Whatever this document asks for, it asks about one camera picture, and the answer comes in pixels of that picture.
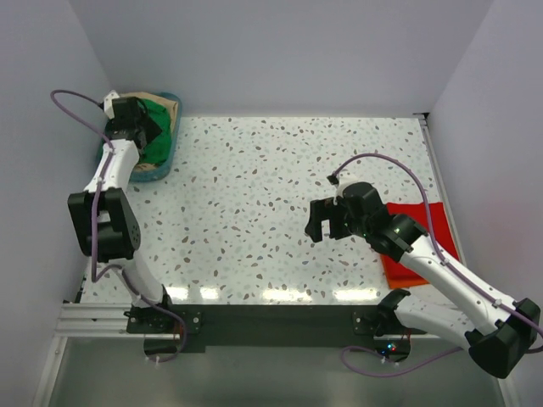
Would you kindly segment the green t shirt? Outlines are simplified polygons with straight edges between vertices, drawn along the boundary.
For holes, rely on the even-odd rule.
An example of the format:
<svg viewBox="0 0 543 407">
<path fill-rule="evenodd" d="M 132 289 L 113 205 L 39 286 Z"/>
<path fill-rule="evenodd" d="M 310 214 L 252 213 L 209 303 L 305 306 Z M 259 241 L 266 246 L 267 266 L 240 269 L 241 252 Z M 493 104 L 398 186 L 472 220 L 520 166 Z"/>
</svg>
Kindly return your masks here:
<svg viewBox="0 0 543 407">
<path fill-rule="evenodd" d="M 139 163 L 161 166 L 168 159 L 171 150 L 171 114 L 164 105 L 151 99 L 143 98 L 142 104 L 160 126 L 162 133 L 142 150 Z"/>
</svg>

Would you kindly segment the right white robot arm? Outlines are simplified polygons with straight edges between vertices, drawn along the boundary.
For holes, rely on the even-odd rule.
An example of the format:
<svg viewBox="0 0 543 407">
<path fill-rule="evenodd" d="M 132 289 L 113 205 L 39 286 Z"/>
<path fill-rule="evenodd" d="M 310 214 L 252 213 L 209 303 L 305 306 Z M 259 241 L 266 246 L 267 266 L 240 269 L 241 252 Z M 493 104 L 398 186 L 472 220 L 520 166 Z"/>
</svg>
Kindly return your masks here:
<svg viewBox="0 0 543 407">
<path fill-rule="evenodd" d="M 425 226 L 405 214 L 391 214 L 378 191 L 357 181 L 338 186 L 335 196 L 310 203 L 305 234 L 314 242 L 329 236 L 363 238 L 370 247 L 421 276 L 452 303 L 432 305 L 405 289 L 395 289 L 378 304 L 378 324 L 389 333 L 402 327 L 438 336 L 468 352 L 486 373 L 509 376 L 531 352 L 540 307 L 493 288 L 451 256 Z"/>
</svg>

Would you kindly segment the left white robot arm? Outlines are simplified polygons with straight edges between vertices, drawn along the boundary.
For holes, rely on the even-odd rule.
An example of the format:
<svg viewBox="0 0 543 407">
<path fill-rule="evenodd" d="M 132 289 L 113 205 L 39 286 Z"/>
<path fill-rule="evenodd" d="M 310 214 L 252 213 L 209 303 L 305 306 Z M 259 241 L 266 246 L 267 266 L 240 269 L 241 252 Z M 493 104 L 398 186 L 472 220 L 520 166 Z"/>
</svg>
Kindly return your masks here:
<svg viewBox="0 0 543 407">
<path fill-rule="evenodd" d="M 82 192 L 68 198 L 81 251 L 90 259 L 90 279 L 115 273 L 132 298 L 126 317 L 144 332 L 172 332 L 176 312 L 163 284 L 140 253 L 141 228 L 126 197 L 141 150 L 160 133 L 141 98 L 111 92 L 100 104 L 108 117 L 101 159 Z"/>
</svg>

